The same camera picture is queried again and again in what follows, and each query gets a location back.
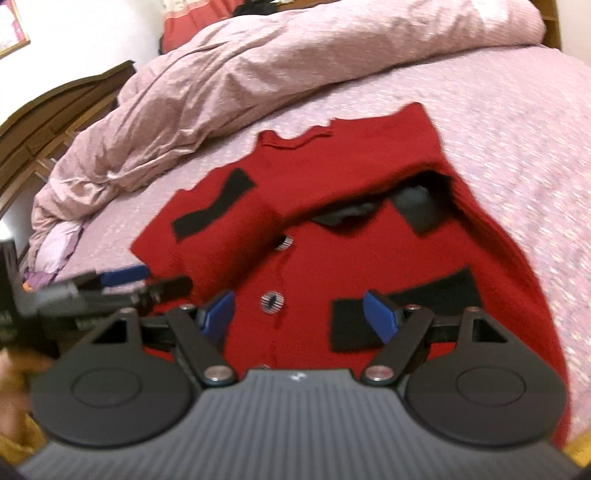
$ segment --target wooden furniture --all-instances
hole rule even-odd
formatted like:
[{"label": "wooden furniture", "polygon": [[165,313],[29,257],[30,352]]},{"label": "wooden furniture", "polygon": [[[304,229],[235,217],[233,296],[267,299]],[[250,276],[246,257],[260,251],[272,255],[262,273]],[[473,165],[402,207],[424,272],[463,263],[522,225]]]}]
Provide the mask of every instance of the wooden furniture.
[{"label": "wooden furniture", "polygon": [[560,39],[560,23],[558,22],[558,6],[556,0],[531,0],[531,2],[540,10],[544,23],[546,24],[546,35],[544,45],[550,48],[562,48]]},{"label": "wooden furniture", "polygon": [[126,61],[102,75],[76,80],[24,105],[0,125],[0,235],[11,234],[19,260],[33,233],[33,198],[76,134],[105,116],[135,73]]}]

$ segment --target pink comforter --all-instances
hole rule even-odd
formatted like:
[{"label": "pink comforter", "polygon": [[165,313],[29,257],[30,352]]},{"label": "pink comforter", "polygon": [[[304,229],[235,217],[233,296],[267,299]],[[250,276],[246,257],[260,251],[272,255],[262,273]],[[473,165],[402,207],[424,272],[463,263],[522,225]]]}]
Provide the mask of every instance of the pink comforter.
[{"label": "pink comforter", "polygon": [[318,88],[485,46],[539,43],[528,0],[341,0],[211,25],[124,86],[35,198],[29,265],[60,220],[83,218],[225,135]]}]

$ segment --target black fabric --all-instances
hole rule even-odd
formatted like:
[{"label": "black fabric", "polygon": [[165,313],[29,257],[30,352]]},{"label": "black fabric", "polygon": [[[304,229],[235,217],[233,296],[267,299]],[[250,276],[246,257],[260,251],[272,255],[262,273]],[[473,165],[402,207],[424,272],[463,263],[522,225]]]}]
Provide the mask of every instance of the black fabric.
[{"label": "black fabric", "polygon": [[370,217],[384,198],[408,222],[417,235],[436,229],[453,209],[449,179],[435,172],[425,172],[404,182],[381,197],[363,199],[354,204],[333,206],[312,219],[327,227],[335,227],[352,218]]},{"label": "black fabric", "polygon": [[[470,268],[416,288],[391,293],[388,297],[400,306],[414,303],[445,316],[459,315],[466,307],[482,307]],[[383,345],[365,320],[362,299],[333,301],[330,332],[333,352],[352,352]]]},{"label": "black fabric", "polygon": [[379,204],[380,202],[363,202],[358,205],[349,205],[332,212],[318,215],[312,221],[324,226],[337,226],[347,218],[371,215],[378,209]]},{"label": "black fabric", "polygon": [[400,185],[390,196],[394,208],[417,235],[435,230],[453,209],[450,179],[424,172]]},{"label": "black fabric", "polygon": [[206,209],[196,210],[176,219],[172,226],[177,242],[206,229],[226,213],[234,203],[256,184],[240,168],[232,170],[220,196]]},{"label": "black fabric", "polygon": [[268,0],[246,0],[242,5],[238,5],[233,17],[241,15],[271,15],[279,11],[277,4],[272,4]]}]

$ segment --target metal screw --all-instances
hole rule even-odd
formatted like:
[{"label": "metal screw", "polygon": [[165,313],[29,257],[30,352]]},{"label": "metal screw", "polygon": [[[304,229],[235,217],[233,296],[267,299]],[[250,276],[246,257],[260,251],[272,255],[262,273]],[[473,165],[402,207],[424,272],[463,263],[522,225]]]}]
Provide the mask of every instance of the metal screw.
[{"label": "metal screw", "polygon": [[205,369],[205,378],[212,382],[223,382],[232,378],[234,372],[226,365],[214,365]]},{"label": "metal screw", "polygon": [[363,373],[365,378],[374,382],[390,380],[394,376],[394,370],[386,365],[372,365],[367,367]]}]

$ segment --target striped button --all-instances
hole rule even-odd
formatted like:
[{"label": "striped button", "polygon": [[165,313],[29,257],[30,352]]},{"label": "striped button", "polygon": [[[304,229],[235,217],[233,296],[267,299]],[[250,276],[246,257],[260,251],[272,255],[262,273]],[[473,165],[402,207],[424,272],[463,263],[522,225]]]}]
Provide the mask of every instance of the striped button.
[{"label": "striped button", "polygon": [[277,291],[268,291],[261,297],[262,311],[265,313],[277,313],[283,307],[285,299],[283,295]]},{"label": "striped button", "polygon": [[281,243],[277,247],[275,247],[275,250],[277,250],[278,252],[284,252],[293,245],[293,242],[294,239],[292,236],[283,235],[283,237],[281,237]]}]

